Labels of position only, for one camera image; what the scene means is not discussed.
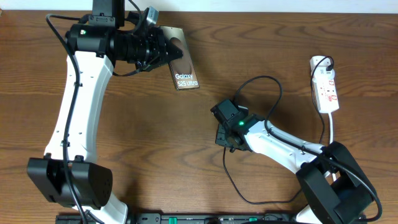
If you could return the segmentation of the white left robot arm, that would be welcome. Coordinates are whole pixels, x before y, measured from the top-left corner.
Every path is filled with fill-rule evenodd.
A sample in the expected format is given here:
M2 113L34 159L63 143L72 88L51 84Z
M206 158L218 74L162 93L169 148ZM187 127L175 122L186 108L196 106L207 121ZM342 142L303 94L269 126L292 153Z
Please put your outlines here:
M157 26L153 7L126 12L124 1L94 1L58 40L67 52L67 80L58 120L41 158L27 174L45 199L78 210L78 223L132 223L129 207L113 193L113 174L97 164L96 137L104 93L115 65L149 72L183 52Z

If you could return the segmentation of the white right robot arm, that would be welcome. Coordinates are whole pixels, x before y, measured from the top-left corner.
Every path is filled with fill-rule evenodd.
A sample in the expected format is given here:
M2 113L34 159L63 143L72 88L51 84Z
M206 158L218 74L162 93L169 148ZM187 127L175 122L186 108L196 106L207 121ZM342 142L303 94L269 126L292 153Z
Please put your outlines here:
M293 174L307 199L295 223L369 223L364 210L378 203L377 193L349 150L339 142L327 146L306 142L273 126L262 116L224 100L211 109L219 122L216 143L255 152Z

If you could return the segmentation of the white power strip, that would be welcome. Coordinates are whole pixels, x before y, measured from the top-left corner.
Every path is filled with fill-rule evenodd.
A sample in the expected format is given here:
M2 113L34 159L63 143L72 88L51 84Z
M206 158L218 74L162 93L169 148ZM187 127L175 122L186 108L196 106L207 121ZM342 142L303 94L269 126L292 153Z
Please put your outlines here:
M322 55L313 56L310 68L318 111L328 114L338 110L333 59Z

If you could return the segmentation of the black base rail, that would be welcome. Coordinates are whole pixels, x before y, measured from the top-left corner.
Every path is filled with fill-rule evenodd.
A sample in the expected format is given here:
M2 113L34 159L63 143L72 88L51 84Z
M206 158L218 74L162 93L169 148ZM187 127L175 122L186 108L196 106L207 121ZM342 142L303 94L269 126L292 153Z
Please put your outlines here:
M143 223L143 224L206 224L206 223L295 223L296 221L289 214L268 213L262 215L162 215L159 213L138 213L128 212L97 212L86 213L88 223Z

